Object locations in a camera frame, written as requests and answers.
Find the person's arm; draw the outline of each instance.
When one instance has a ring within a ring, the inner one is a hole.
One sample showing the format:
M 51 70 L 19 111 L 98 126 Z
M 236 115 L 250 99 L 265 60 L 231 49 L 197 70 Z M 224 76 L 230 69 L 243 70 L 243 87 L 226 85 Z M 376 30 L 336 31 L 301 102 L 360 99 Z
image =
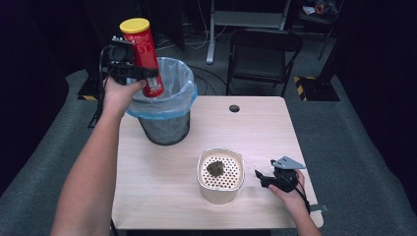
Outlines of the person's arm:
M 304 175 L 300 170 L 295 170 L 297 172 L 298 181 L 304 185 Z M 306 205 L 301 196 L 297 191 L 293 190 L 289 193 L 285 193 L 280 189 L 276 188 L 273 185 L 269 185 L 268 188 L 271 192 L 277 195 L 282 199 L 286 209 L 291 214 L 291 217 L 294 219 L 295 225 L 297 226 L 297 231 L 299 236 L 319 236 L 322 235 L 316 224 L 313 222 L 313 219 L 310 217 L 310 214 L 307 212 Z M 297 185 L 298 190 L 303 192 L 300 184 Z
M 107 80 L 102 115 L 65 181 L 51 235 L 108 235 L 120 122 L 133 94 L 144 85 Z

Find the gray carpet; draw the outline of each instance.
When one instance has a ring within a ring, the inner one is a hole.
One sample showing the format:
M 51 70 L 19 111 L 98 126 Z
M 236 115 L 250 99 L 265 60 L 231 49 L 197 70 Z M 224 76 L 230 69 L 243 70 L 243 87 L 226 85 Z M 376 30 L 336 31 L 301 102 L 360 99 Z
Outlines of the gray carpet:
M 293 76 L 317 76 L 326 62 L 317 61 L 320 35 L 303 35 L 302 53 Z M 208 46 L 191 44 L 157 50 L 158 56 L 184 61 L 225 80 L 228 41 L 218 39 L 214 63 L 206 64 Z M 199 95 L 225 94 L 224 83 L 193 68 Z M 0 199 L 0 235 L 48 235 L 56 202 L 75 158 L 91 129 L 95 101 L 77 100 L 87 79 L 85 71 L 67 78 L 70 92 L 65 105 L 32 157 Z M 291 79 L 285 100 L 317 198 L 330 211 L 324 213 L 324 235 L 417 235 L 417 217 L 399 181 L 368 138 L 337 77 L 331 81 L 340 102 L 302 101 Z M 280 87 L 233 83 L 234 94 L 277 95 Z M 272 230 L 271 235 L 296 235 L 294 229 Z

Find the trash can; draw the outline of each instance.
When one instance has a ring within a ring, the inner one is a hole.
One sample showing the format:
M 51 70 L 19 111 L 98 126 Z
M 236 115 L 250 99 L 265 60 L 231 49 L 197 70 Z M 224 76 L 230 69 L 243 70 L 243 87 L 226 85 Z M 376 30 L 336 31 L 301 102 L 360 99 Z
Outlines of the trash can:
M 184 140 L 190 131 L 190 108 L 197 98 L 197 86 L 184 62 L 158 57 L 157 63 L 165 91 L 157 97 L 146 97 L 138 91 L 127 113 L 139 119 L 151 142 L 171 146 Z

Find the black wall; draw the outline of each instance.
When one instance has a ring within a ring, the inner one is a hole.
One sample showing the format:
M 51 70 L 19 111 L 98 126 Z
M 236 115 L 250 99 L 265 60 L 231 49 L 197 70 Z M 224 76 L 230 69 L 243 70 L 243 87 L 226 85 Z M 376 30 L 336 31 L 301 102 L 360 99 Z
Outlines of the black wall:
M 417 213 L 416 3 L 346 2 L 338 29 L 342 63 L 337 75 Z
M 68 94 L 96 73 L 99 46 L 81 1 L 7 1 L 0 8 L 0 194 L 25 165 Z

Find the blue trash bag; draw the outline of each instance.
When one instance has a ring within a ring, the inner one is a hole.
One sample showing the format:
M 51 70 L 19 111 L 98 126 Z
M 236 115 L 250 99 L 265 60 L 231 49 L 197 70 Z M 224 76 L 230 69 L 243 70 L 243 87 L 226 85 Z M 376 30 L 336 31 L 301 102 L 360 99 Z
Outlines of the blue trash bag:
M 191 69 L 182 61 L 157 58 L 164 92 L 157 97 L 146 97 L 142 91 L 134 94 L 127 113 L 136 118 L 168 120 L 187 114 L 197 98 L 197 85 Z

